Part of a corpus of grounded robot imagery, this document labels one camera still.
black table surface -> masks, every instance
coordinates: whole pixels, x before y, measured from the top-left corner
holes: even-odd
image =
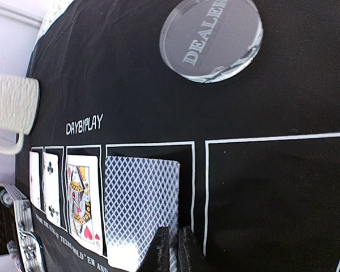
[[[175,159],[179,225],[193,225],[215,271],[340,271],[340,1],[254,2],[258,56],[199,84],[159,51],[179,1],[74,1],[32,54],[40,106],[17,186],[29,195],[32,147],[97,155],[102,171],[106,155]],[[36,216],[35,228],[49,270],[98,271]]]

mug handle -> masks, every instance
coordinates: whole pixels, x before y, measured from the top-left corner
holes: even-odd
[[[24,145],[24,133],[19,132],[18,142],[14,146],[3,146],[0,144],[0,153],[5,155],[16,155],[21,152]]]

poker chip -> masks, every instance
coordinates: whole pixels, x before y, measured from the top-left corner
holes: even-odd
[[[10,208],[13,203],[11,197],[9,196],[9,194],[7,193],[5,189],[1,190],[0,192],[0,201],[5,207],[8,207],[8,208]]]
[[[262,38],[251,0],[184,0],[163,25],[160,52],[167,66],[188,80],[214,83],[245,69]]]

playing card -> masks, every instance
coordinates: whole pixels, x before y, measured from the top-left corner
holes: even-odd
[[[61,226],[60,212],[60,181],[58,170],[58,156],[43,152],[43,191],[45,215],[48,221]]]
[[[159,227],[169,227],[170,271],[177,269],[180,164],[109,156],[105,162],[105,233],[110,266],[135,272]]]
[[[102,256],[98,158],[67,155],[66,169],[70,234],[81,246]]]
[[[39,153],[29,152],[29,188],[30,201],[37,209],[40,207],[40,175],[39,175]]]

club card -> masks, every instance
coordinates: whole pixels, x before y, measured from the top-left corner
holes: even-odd
[[[48,221],[61,226],[58,156],[43,152],[44,209]]]
[[[39,153],[29,152],[29,188],[30,201],[35,208],[40,207],[40,174],[39,174]]]
[[[98,255],[103,253],[98,158],[68,155],[67,203],[71,236]]]

